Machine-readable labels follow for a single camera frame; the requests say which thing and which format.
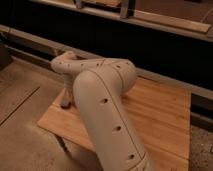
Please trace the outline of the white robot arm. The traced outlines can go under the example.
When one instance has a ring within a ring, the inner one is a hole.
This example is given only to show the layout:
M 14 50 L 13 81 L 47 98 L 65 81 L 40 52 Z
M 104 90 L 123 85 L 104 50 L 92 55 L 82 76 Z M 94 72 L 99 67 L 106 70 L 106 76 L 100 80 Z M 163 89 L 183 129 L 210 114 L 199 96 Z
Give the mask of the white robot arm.
M 103 170 L 155 171 L 121 102 L 136 82 L 135 65 L 117 58 L 79 60 L 68 51 L 51 67 L 63 75 Z

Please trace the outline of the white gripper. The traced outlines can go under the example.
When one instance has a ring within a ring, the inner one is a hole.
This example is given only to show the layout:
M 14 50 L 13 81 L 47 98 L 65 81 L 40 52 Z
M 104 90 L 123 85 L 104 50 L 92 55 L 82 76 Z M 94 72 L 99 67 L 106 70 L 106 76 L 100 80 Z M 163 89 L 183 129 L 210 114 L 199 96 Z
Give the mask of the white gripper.
M 63 75 L 64 86 L 68 92 L 69 98 L 63 98 L 60 103 L 61 108 L 69 108 L 72 105 L 71 100 L 73 99 L 73 83 L 74 77 L 69 74 Z

